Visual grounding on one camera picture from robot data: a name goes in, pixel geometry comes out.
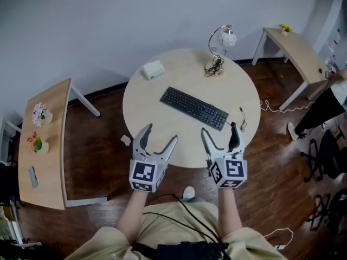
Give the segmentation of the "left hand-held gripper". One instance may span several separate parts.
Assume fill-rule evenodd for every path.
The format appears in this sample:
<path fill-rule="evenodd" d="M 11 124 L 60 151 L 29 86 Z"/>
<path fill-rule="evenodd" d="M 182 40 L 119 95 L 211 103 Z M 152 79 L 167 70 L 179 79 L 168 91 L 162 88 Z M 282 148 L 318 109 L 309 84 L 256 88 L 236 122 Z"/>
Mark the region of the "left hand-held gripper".
<path fill-rule="evenodd" d="M 154 193 L 161 184 L 168 161 L 177 145 L 178 136 L 173 136 L 161 152 L 146 151 L 152 124 L 148 124 L 133 140 L 133 159 L 130 162 L 129 182 L 134 190 Z"/>

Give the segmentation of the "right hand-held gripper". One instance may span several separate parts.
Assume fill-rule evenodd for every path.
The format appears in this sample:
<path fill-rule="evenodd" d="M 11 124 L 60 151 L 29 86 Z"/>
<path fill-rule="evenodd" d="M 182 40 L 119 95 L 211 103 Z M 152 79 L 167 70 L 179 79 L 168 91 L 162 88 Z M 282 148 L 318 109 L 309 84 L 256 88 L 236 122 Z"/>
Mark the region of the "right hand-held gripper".
<path fill-rule="evenodd" d="M 228 152 L 232 155 L 223 156 L 225 149 L 218 148 L 215 145 L 211 135 L 205 128 L 201 129 L 201 138 L 208 155 L 210 157 L 219 157 L 212 161 L 208 167 L 216 187 L 234 190 L 246 182 L 248 173 L 247 161 L 243 159 L 242 155 L 246 147 L 242 131 L 235 122 L 231 122 L 230 126 L 232 135 Z"/>

